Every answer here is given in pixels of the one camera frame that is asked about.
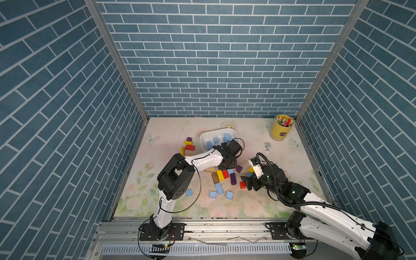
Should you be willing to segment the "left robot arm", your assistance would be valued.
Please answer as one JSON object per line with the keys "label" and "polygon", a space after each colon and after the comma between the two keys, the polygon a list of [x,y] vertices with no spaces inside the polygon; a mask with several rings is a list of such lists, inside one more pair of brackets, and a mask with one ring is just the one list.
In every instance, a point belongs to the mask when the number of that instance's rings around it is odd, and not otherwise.
{"label": "left robot arm", "polygon": [[176,200],[188,190],[195,173],[199,179],[199,190],[202,191],[201,171],[210,167],[228,170],[237,166],[237,159],[245,149],[245,143],[240,141],[240,138],[234,138],[195,156],[184,157],[177,153],[169,160],[157,176],[158,209],[144,222],[145,231],[149,233],[151,240],[161,241],[172,235],[172,215],[191,207],[174,211]]}

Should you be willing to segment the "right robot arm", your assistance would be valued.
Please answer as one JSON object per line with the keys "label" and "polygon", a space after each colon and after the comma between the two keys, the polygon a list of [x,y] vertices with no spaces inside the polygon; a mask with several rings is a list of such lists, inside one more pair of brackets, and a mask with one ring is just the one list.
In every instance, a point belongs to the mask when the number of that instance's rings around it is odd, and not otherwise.
{"label": "right robot arm", "polygon": [[248,190],[264,188],[272,200],[295,209],[285,226],[290,238],[315,239],[356,260],[397,260],[404,254],[388,224],[365,221],[326,202],[308,188],[289,181],[284,171],[261,153],[249,164],[253,175],[242,177]]}

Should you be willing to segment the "light blue block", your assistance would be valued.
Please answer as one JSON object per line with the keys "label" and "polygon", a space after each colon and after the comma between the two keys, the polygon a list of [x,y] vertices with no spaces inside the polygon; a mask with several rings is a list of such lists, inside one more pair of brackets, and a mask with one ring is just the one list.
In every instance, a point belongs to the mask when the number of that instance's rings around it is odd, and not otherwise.
{"label": "light blue block", "polygon": [[223,135],[223,141],[226,143],[226,142],[230,142],[230,141],[232,141],[232,136],[230,135],[230,134],[228,134],[228,133],[225,133],[224,135]]}

